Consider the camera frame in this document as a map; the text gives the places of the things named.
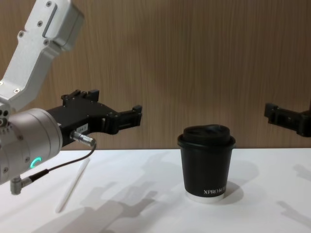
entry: black bracket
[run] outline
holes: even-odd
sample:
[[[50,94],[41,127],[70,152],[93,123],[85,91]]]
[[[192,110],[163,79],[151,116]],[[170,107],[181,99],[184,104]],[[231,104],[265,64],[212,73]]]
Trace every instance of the black bracket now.
[[[63,135],[63,147],[73,142],[72,131],[82,134],[95,132],[117,134],[140,125],[142,107],[137,105],[126,112],[116,112],[98,102],[99,90],[76,90],[62,96],[63,105],[48,110],[59,124]]]
[[[298,135],[311,137],[311,111],[302,113],[282,109],[279,106],[267,103],[264,111],[268,123],[294,130]]]

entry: black cable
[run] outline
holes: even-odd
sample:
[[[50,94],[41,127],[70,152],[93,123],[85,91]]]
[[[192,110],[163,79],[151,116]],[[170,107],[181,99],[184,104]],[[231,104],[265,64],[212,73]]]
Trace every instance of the black cable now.
[[[81,160],[84,160],[84,159],[86,159],[86,158],[88,158],[88,157],[91,156],[91,154],[96,150],[96,147],[97,147],[97,144],[96,144],[96,142],[95,142],[95,144],[93,145],[93,148],[92,148],[91,152],[88,153],[86,156],[83,156],[83,157],[81,157],[81,158],[79,158],[79,159],[75,159],[75,160],[72,160],[72,161],[69,161],[69,162],[66,162],[66,163],[57,165],[57,166],[52,167],[52,168],[50,168],[50,169],[42,170],[42,171],[40,171],[40,172],[38,172],[38,173],[36,173],[36,174],[34,174],[34,175],[32,175],[32,176],[29,176],[29,178],[31,179],[32,182],[34,182],[34,181],[40,179],[41,177],[45,176],[46,174],[48,174],[50,171],[53,171],[53,170],[58,169],[58,168],[60,168],[60,167],[63,167],[63,166],[66,166],[66,165],[73,164],[73,163],[79,162],[79,161],[81,161]]]

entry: white cup bottom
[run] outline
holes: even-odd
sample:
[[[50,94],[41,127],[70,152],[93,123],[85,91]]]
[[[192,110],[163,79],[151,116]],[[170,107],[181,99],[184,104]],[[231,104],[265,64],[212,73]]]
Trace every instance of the white cup bottom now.
[[[195,195],[186,191],[186,196],[193,201],[208,204],[208,203],[215,203],[215,202],[222,200],[224,198],[224,193],[219,195],[219,196],[216,196],[216,197],[204,198],[204,197],[195,196]]]

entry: black paper cup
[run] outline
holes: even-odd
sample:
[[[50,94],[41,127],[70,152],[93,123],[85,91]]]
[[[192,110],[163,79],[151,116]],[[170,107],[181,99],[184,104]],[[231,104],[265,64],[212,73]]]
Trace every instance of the black paper cup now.
[[[222,125],[193,126],[178,137],[186,194],[213,203],[224,197],[235,139]]]

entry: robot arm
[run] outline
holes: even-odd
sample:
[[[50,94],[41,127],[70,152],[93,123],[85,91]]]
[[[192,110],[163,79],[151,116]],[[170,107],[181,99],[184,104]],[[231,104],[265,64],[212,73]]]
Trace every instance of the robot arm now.
[[[11,181],[12,194],[20,194],[23,187],[56,169],[20,178],[69,143],[82,142],[93,152],[96,142],[87,134],[116,134],[140,125],[141,106],[118,113],[98,103],[98,90],[63,95],[62,106],[48,111],[10,115],[11,109],[18,111],[36,98],[53,59],[72,49],[83,19],[70,0],[37,0],[25,31],[18,33],[18,46],[0,81],[0,184]]]

